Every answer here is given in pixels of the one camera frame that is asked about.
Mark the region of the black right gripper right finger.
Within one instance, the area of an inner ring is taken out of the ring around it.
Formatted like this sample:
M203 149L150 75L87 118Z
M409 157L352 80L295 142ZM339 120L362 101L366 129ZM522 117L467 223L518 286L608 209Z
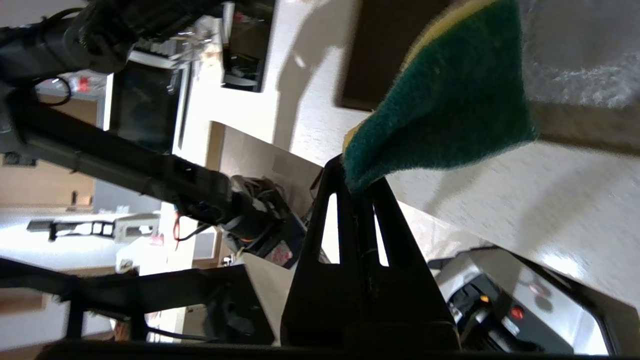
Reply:
M382 349L459 351L457 326L389 183L361 198L359 259L365 315Z

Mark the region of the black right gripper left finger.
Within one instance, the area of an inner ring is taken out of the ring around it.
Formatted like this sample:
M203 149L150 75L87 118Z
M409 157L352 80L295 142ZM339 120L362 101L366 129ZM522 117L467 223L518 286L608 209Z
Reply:
M329 200L336 196L338 264L320 262ZM284 346L365 348L366 253L371 248L371 207L346 186L342 156L325 164L281 321Z

